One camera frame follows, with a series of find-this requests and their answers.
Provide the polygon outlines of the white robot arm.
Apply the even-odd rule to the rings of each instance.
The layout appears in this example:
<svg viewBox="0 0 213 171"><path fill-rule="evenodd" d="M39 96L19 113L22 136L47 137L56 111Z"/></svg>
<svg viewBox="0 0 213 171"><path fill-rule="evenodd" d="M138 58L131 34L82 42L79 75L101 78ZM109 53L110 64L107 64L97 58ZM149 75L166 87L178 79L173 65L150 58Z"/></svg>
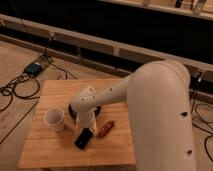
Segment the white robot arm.
<svg viewBox="0 0 213 171"><path fill-rule="evenodd" d="M125 101L137 171L197 171L189 85L183 64L154 61L102 91L74 96L70 106L85 124L89 110Z"/></svg>

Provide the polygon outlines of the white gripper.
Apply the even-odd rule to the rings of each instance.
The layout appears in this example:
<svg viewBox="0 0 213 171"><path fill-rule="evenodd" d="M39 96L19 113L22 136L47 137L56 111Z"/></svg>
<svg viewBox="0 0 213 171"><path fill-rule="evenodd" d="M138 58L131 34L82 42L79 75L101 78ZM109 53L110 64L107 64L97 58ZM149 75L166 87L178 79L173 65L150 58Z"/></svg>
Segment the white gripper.
<svg viewBox="0 0 213 171"><path fill-rule="evenodd" d="M84 128L88 128L93 134L97 133L96 117L93 110L77 113L76 133L79 134Z"/></svg>

